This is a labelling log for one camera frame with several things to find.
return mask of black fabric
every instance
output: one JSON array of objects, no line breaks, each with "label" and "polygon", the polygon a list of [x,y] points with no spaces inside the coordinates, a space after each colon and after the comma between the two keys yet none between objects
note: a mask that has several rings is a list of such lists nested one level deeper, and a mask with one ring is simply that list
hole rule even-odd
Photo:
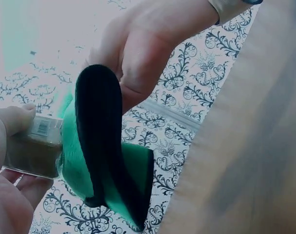
[{"label": "black fabric", "polygon": [[143,195],[129,175],[122,156],[122,97],[115,74],[102,65],[84,69],[77,80],[75,108],[79,142],[95,194],[86,199],[85,204],[106,206],[102,182],[109,172],[133,222],[143,230],[153,183],[153,152],[147,191]]}]

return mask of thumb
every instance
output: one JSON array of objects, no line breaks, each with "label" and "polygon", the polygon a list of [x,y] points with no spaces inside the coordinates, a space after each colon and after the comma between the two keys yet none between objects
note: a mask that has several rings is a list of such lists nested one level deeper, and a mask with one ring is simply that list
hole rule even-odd
[{"label": "thumb", "polygon": [[22,108],[10,106],[0,109],[0,120],[3,122],[7,136],[26,130],[35,117],[34,104],[26,104]]}]

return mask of sleeve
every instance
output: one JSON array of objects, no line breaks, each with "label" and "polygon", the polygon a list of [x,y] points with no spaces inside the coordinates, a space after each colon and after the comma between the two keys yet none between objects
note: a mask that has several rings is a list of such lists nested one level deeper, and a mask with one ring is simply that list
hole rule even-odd
[{"label": "sleeve", "polygon": [[219,14],[217,25],[233,19],[253,5],[261,4],[263,0],[208,0]]}]

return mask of glass jar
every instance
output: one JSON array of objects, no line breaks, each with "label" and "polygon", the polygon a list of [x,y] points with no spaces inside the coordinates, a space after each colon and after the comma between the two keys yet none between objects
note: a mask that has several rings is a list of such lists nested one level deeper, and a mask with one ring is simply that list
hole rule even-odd
[{"label": "glass jar", "polygon": [[25,132],[7,139],[4,168],[54,179],[62,155],[62,119],[36,115]]}]

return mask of fingernail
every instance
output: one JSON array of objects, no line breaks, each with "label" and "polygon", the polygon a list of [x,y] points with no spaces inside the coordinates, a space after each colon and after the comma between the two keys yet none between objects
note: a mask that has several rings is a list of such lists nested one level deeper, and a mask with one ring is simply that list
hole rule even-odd
[{"label": "fingernail", "polygon": [[22,106],[24,110],[33,111],[36,108],[36,105],[33,103],[28,103]]}]

